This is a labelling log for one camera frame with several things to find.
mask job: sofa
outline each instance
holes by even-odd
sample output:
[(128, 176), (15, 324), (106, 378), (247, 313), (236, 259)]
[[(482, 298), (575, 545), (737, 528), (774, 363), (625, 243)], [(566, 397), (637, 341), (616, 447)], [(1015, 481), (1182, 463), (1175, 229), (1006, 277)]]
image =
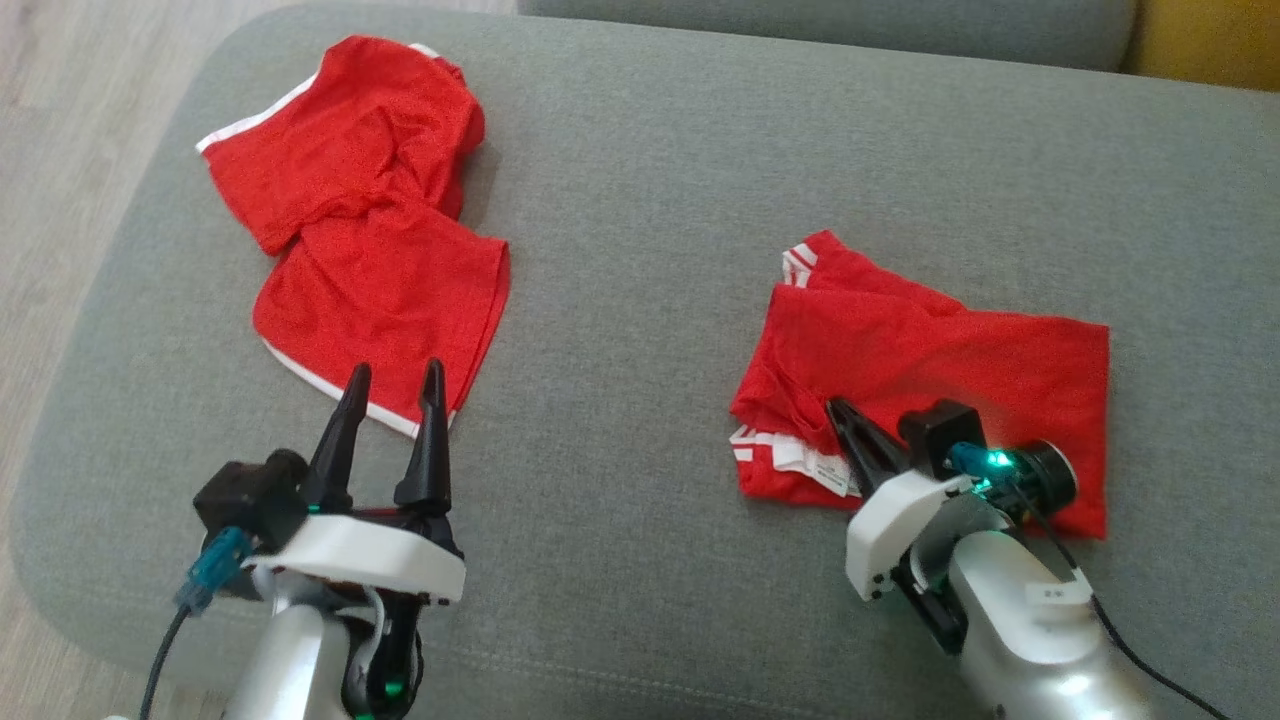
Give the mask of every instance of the sofa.
[[(488, 137), (462, 222), (511, 241), (451, 430), (466, 596), (424, 618), (412, 717), (988, 716), (901, 597), (858, 600), (846, 514), (737, 489), (727, 405), (780, 254), (823, 228), (972, 307), (1110, 325), (1110, 532), (1073, 551), (1158, 669), (1236, 717), (1280, 707), (1280, 97), (399, 6), (259, 18), (177, 110), (10, 519), (23, 587), (68, 638), (145, 670), (201, 543), (195, 492), (324, 428), (333, 402), (250, 325), (271, 260), (192, 146), (352, 33), (463, 68)], [(365, 424), (357, 502), (390, 500), (410, 446)], [(166, 676), (229, 692), (266, 615), (219, 600)]]

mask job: black cable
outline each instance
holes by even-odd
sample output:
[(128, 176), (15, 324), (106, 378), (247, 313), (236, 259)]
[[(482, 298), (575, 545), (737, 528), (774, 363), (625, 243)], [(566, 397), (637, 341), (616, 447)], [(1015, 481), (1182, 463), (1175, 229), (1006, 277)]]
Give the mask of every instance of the black cable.
[[(1014, 492), (1018, 493), (1018, 500), (1020, 500), (1023, 505), (1027, 506), (1027, 510), (1032, 514), (1032, 518), (1036, 519), (1036, 524), (1038, 524), (1041, 528), (1044, 529), (1044, 534), (1048, 537), (1050, 542), (1052, 542), (1057, 547), (1057, 551), (1062, 553), (1062, 557), (1066, 560), (1066, 564), (1071, 568), (1071, 570), (1079, 570), (1080, 565), (1079, 562), (1075, 561), (1075, 556), (1071, 555), (1071, 551), (1066, 550), (1066, 546), (1062, 544), (1062, 538), (1057, 536), (1057, 532), (1053, 529), (1052, 525), (1048, 524), (1048, 520), (1039, 511), (1039, 509), (1036, 507), (1036, 505), (1033, 505), (1032, 501), (1027, 498), (1027, 495), (1023, 493), (1023, 488), (1018, 487), (1018, 483), (1015, 480), (1010, 480), (1009, 487), (1014, 488)], [(1124, 638), (1120, 637), (1120, 630), (1116, 629), (1115, 623), (1111, 621), (1111, 618), (1107, 616), (1106, 610), (1102, 609), (1102, 601), (1098, 600), (1097, 593), (1089, 594), (1089, 606), (1093, 607), (1094, 615), (1098, 616), (1098, 621), (1102, 623), (1102, 626), (1106, 629), (1107, 635), (1111, 638), (1111, 642), (1114, 642), (1115, 646), (1120, 648), (1120, 652), (1124, 653), (1124, 656), (1128, 657), (1130, 662), (1137, 665), (1139, 670), (1149, 675), (1151, 679), (1156, 680), (1161, 685), (1165, 685), (1166, 688), (1183, 696), (1183, 698), (1185, 698), (1196, 707), (1199, 707), (1201, 710), (1211, 715), (1215, 720), (1231, 720), (1221, 710), (1213, 707), (1203, 698), (1201, 698), (1198, 694), (1170, 680), (1162, 673), (1160, 673), (1151, 665), (1147, 665), (1147, 661), (1138, 657), (1138, 653), (1129, 647), (1129, 643), (1124, 642)]]
[(178, 609), (178, 614), (173, 616), (173, 621), (169, 623), (169, 629), (165, 630), (164, 638), (160, 641), (160, 648), (156, 650), (156, 657), (151, 661), (151, 675), (147, 676), (147, 689), (142, 692), (142, 708), (138, 710), (138, 720), (148, 720), (151, 717), (151, 702), (155, 700), (156, 683), (160, 682), (160, 669), (164, 667), (164, 661), (169, 657), (169, 648), (173, 647), (173, 638), (178, 637), (178, 630), (182, 624), (191, 618), (191, 606), (183, 605)]

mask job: gray ottoman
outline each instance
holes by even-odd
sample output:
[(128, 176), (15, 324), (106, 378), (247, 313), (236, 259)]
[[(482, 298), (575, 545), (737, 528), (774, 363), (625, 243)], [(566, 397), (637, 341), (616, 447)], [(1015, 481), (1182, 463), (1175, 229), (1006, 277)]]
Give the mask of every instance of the gray ottoman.
[[(900, 597), (858, 601), (841, 512), (737, 492), (726, 407), (778, 252), (824, 227), (972, 306), (1114, 328), (1111, 539), (1076, 550), (1162, 670), (1239, 716), (1280, 706), (1280, 97), (379, 6), (237, 32), (137, 191), (13, 518), (20, 578), (74, 642), (146, 667), (202, 534), (192, 493), (324, 427), (332, 401), (250, 327), (271, 261), (192, 143), (349, 33), (465, 68), (489, 138), (463, 220), (512, 252), (452, 433), (467, 597), (424, 621), (415, 717), (984, 716)], [(367, 423), (357, 501), (385, 501), (408, 451)], [(216, 602), (172, 676), (230, 688), (264, 618)]]

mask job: red garment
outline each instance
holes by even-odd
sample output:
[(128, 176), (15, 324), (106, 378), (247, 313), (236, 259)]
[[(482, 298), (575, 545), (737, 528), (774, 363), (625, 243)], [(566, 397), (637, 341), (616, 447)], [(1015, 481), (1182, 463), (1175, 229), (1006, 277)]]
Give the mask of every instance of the red garment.
[(795, 436), (838, 455), (824, 406), (831, 397), (895, 433), (904, 413), (952, 398), (978, 409), (992, 446), (1036, 438), (1057, 446), (1075, 468), (1079, 495), (1055, 525), (1105, 537), (1106, 327), (966, 310), (877, 268), (831, 232), (788, 251), (783, 266), (730, 407), (746, 425), (733, 439), (745, 495), (856, 509), (858, 497), (776, 470), (768, 439), (753, 432)]
[(507, 300), (507, 243), (457, 222), (462, 161), (483, 140), (456, 67), (348, 37), (271, 109), (197, 145), (227, 206), (280, 258), (255, 329), (334, 397), (370, 363), (369, 415), (408, 434), (428, 360), (443, 361), (456, 411)]

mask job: gray upholstery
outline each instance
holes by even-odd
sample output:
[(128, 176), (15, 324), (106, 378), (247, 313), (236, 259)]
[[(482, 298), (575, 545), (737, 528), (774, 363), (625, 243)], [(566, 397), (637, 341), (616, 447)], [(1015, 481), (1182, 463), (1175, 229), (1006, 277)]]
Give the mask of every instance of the gray upholstery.
[(518, 0), (527, 15), (614, 20), (1115, 70), (1135, 0)]
[[(844, 514), (736, 488), (730, 396), (780, 252), (826, 227), (973, 306), (1114, 328), (1111, 539), (1079, 556), (1160, 667), (1239, 716), (1280, 706), (1280, 97), (381, 6), (233, 35), (137, 191), (15, 502), (22, 582), (68, 637), (145, 667), (201, 538), (192, 493), (228, 459), (310, 452), (333, 406), (256, 340), (271, 261), (192, 143), (348, 33), (465, 68), (489, 137), (463, 220), (511, 240), (452, 432), (467, 596), (424, 623), (415, 717), (986, 716), (901, 597), (858, 601)], [(408, 451), (366, 423), (357, 500), (387, 501)], [(219, 601), (172, 675), (228, 688), (261, 620)]]

